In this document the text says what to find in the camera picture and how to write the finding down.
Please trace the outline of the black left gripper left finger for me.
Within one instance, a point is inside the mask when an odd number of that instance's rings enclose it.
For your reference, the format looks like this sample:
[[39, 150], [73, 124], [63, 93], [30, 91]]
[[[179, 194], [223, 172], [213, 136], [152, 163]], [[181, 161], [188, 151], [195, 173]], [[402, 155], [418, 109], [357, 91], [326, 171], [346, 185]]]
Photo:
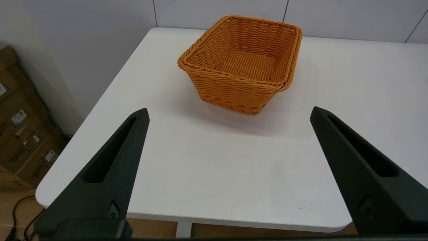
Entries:
[[128, 116], [41, 214], [35, 231], [131, 231], [126, 214], [149, 123], [146, 108]]

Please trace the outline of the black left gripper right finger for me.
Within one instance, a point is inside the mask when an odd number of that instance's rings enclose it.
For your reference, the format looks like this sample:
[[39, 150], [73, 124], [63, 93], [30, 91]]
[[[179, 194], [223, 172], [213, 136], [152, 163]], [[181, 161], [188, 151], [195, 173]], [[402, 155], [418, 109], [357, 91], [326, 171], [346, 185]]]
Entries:
[[330, 111], [310, 122], [359, 234], [427, 234], [425, 186]]

